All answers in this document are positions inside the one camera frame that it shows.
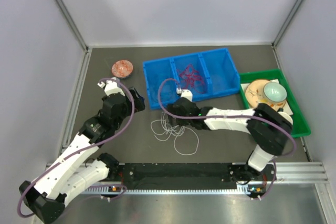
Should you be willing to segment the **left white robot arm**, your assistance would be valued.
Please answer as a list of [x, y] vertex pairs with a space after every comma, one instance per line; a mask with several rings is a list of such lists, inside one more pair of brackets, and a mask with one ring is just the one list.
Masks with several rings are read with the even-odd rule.
[[120, 135], [125, 118], [131, 120], [135, 113], [145, 109], [144, 98], [135, 88], [123, 91], [117, 84], [102, 84], [105, 92], [99, 112], [85, 121], [68, 148], [53, 164], [33, 181], [19, 186], [21, 194], [18, 214], [25, 204], [43, 223], [55, 222], [69, 203], [93, 184], [119, 174], [118, 162], [110, 154], [103, 153], [93, 164], [81, 172], [79, 166], [103, 144]]

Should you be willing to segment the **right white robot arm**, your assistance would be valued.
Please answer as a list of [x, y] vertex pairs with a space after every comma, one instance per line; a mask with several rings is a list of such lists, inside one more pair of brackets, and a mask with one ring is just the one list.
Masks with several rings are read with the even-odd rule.
[[256, 147], [245, 165], [252, 180], [264, 174], [266, 165], [283, 154], [293, 129], [292, 117], [283, 109], [274, 110], [261, 103], [254, 109], [223, 110], [212, 106], [199, 108], [187, 98], [179, 98], [166, 106], [169, 123], [191, 126], [197, 130], [231, 130], [252, 136]]

